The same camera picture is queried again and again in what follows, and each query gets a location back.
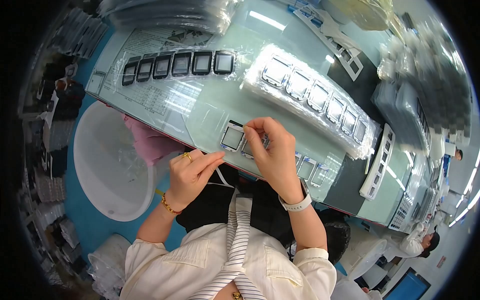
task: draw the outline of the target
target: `white watch strap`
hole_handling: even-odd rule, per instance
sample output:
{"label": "white watch strap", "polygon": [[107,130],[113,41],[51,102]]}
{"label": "white watch strap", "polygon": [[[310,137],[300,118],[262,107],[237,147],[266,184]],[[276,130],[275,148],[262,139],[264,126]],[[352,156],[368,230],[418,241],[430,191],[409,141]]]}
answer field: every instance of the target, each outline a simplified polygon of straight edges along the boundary
{"label": "white watch strap", "polygon": [[285,210],[289,210],[291,212],[299,212],[301,210],[304,210],[305,208],[307,208],[310,205],[310,203],[312,203],[312,199],[310,198],[310,194],[307,194],[305,199],[303,199],[302,202],[297,203],[297,204],[287,204],[287,203],[285,203],[285,201],[283,201],[283,199],[282,199],[282,197],[280,197],[280,195],[278,196],[278,200],[282,204],[283,208],[285,208]]}

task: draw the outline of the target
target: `gold ring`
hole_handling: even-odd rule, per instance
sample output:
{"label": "gold ring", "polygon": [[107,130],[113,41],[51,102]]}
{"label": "gold ring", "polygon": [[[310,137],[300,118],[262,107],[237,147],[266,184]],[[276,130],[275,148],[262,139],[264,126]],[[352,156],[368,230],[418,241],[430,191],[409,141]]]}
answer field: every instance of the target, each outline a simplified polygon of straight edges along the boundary
{"label": "gold ring", "polygon": [[190,162],[192,162],[192,158],[190,157],[190,154],[188,152],[184,152],[181,157],[188,157],[190,159]]}

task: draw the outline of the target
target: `blue screen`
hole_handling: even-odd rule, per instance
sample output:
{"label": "blue screen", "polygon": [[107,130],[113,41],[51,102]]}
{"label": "blue screen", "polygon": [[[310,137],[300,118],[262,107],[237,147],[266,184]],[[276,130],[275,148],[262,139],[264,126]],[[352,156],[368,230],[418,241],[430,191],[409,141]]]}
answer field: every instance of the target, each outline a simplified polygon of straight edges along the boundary
{"label": "blue screen", "polygon": [[407,271],[403,279],[396,287],[384,298],[384,300],[417,300],[430,287],[420,278],[415,276],[416,272]]}

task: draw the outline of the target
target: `striped tie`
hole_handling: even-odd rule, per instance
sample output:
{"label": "striped tie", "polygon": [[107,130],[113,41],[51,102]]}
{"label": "striped tie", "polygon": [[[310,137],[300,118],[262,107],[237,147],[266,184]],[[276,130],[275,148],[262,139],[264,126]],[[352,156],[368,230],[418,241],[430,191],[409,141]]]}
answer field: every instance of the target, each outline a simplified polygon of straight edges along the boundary
{"label": "striped tie", "polygon": [[250,234],[250,211],[252,198],[237,195],[228,207],[227,253],[228,261],[218,275],[189,300],[207,300],[213,297],[232,280],[245,300],[266,300],[257,287],[245,275],[242,267],[247,252]]}

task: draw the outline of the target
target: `blue floor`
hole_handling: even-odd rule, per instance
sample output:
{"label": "blue floor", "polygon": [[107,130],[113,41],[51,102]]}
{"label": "blue floor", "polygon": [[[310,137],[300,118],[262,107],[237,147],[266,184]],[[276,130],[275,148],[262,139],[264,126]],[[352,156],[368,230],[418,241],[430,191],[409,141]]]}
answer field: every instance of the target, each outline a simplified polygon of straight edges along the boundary
{"label": "blue floor", "polygon": [[[98,44],[92,57],[89,60],[81,60],[78,63],[77,74],[74,78],[76,81],[81,82],[86,86],[95,66],[95,62],[113,32],[113,27],[111,27]],[[85,96],[77,118],[77,124],[85,110],[95,101],[96,100],[92,97],[88,95]],[[168,187],[169,176],[167,175],[161,180],[157,188],[161,191],[166,191]],[[64,201],[65,212],[67,217],[75,224],[78,238],[82,246],[82,257],[87,262],[87,255],[95,251],[95,249],[97,249],[113,233],[118,233],[124,236],[128,241],[133,242],[138,228],[161,200],[161,197],[158,194],[155,194],[147,211],[136,220],[130,222],[118,222],[104,216],[90,203],[78,181],[75,172],[75,165],[73,163],[73,137],[68,147],[66,188],[67,199]],[[185,229],[174,221],[170,235],[165,242],[167,250],[171,251],[179,247],[181,239],[185,234]]]}

